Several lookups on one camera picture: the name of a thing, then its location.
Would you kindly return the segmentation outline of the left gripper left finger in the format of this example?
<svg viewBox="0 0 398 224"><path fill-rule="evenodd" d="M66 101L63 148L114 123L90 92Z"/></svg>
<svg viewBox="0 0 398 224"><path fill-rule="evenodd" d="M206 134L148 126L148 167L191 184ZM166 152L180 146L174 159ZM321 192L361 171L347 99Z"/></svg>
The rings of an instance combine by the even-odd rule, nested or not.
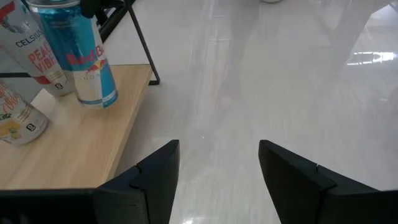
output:
<svg viewBox="0 0 398 224"><path fill-rule="evenodd" d="M168 223L180 165L179 141L174 139L100 185L94 192L98 223Z"/></svg>

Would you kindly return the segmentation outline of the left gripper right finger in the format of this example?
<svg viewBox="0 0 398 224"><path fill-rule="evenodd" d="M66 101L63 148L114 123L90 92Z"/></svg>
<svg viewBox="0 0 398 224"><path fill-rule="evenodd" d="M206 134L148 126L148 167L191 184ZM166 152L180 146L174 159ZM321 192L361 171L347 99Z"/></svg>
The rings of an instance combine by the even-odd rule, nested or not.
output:
<svg viewBox="0 0 398 224"><path fill-rule="evenodd" d="M281 223L381 223L378 190L273 142L259 143L262 175Z"/></svg>

